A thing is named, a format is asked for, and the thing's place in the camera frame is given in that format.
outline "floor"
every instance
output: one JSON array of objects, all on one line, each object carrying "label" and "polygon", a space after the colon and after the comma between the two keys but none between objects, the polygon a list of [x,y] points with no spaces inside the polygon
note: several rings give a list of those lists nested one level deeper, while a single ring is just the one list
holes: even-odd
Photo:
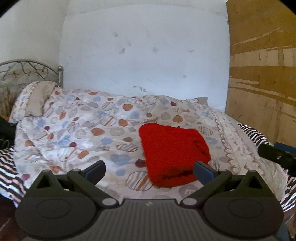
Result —
[{"label": "floor", "polygon": [[[296,234],[296,210],[285,216],[291,236]],[[15,221],[15,206],[12,201],[0,195],[0,241],[21,241],[24,233]]]},{"label": "floor", "polygon": [[24,233],[15,221],[15,206],[0,195],[0,241],[20,241]]}]

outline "black bag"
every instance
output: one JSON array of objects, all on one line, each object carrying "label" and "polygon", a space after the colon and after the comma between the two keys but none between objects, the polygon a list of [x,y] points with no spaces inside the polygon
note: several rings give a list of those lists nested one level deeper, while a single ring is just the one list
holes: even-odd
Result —
[{"label": "black bag", "polygon": [[8,148],[15,143],[16,126],[11,126],[0,117],[0,149]]}]

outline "metal headboard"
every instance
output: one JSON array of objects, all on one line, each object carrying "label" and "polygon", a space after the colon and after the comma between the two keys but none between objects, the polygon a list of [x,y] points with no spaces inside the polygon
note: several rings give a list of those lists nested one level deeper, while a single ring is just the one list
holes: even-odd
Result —
[{"label": "metal headboard", "polygon": [[9,116],[17,96],[26,85],[43,80],[53,81],[63,88],[63,67],[55,69],[30,59],[0,63],[0,115]]}]

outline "pillowcase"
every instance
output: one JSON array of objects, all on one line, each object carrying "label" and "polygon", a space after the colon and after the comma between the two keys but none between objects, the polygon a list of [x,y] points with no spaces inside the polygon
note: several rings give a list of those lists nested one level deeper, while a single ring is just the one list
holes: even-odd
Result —
[{"label": "pillowcase", "polygon": [[35,81],[28,84],[13,105],[9,123],[16,124],[30,115],[41,116],[44,102],[51,95],[55,85],[52,81]]},{"label": "pillowcase", "polygon": [[29,98],[38,85],[39,81],[28,84],[16,99],[11,114],[9,116],[9,123],[16,124],[25,117],[25,109],[28,105]]},{"label": "pillowcase", "polygon": [[207,97],[197,97],[194,99],[190,99],[189,101],[193,101],[195,103],[199,103],[207,106]]},{"label": "pillowcase", "polygon": [[27,108],[25,109],[25,116],[41,116],[43,114],[43,106],[48,97],[52,94],[52,91],[56,83],[51,81],[41,81],[35,87],[32,92]]}]

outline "red cloth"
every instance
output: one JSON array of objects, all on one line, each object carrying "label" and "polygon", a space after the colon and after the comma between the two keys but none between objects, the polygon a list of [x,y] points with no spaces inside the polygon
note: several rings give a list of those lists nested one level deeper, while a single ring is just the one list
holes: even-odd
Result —
[{"label": "red cloth", "polygon": [[209,148],[195,129],[147,123],[139,129],[148,176],[158,187],[194,182],[193,164],[210,160]]}]

